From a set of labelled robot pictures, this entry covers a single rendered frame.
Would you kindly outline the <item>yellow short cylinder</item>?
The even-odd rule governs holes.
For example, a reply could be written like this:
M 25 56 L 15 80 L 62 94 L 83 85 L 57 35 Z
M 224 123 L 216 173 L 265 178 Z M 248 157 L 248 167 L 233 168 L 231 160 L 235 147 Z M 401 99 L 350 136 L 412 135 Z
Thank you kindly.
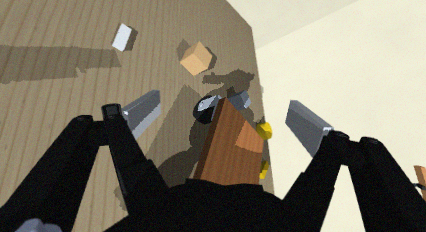
M 256 132 L 263 140 L 272 138 L 272 129 L 268 122 L 257 124 Z

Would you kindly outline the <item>small yellow block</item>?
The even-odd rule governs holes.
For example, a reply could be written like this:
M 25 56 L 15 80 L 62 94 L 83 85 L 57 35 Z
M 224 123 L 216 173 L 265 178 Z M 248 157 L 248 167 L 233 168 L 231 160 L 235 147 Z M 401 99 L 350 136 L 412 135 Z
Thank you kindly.
M 264 160 L 262 162 L 262 164 L 261 164 L 260 179 L 264 179 L 265 178 L 265 175 L 267 173 L 268 167 L 269 167 L 269 164 L 268 164 L 267 160 Z

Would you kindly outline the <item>wooden dolly with black caster wheels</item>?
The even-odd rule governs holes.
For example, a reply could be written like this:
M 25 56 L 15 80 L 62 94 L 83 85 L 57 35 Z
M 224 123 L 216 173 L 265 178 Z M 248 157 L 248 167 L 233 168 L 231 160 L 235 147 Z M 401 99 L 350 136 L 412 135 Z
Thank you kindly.
M 221 185 L 259 184 L 264 140 L 225 97 L 207 95 L 194 118 L 211 122 L 193 179 Z

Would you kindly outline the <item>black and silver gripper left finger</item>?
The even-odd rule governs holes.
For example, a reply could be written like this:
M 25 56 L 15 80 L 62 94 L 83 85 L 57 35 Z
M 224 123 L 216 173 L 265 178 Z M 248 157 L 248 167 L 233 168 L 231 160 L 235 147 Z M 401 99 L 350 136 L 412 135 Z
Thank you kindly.
M 0 232 L 72 232 L 99 146 L 107 145 L 138 232 L 198 232 L 136 141 L 161 114 L 160 90 L 101 110 L 102 121 L 80 115 L 64 128 L 0 207 Z

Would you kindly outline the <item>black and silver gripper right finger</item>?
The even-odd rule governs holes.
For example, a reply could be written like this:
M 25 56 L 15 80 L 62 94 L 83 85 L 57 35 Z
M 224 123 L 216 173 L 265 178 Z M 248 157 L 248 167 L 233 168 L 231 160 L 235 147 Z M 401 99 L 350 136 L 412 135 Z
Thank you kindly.
M 321 232 L 341 165 L 365 232 L 426 232 L 426 201 L 382 142 L 349 140 L 298 100 L 290 100 L 285 124 L 313 159 L 258 232 Z

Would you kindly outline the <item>tan cardboard box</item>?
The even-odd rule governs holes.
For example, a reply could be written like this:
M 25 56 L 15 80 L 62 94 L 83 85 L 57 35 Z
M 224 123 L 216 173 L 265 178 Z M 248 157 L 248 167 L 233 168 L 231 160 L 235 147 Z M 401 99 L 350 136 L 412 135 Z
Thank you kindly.
M 199 41 L 187 49 L 180 63 L 193 75 L 208 69 L 212 55 Z

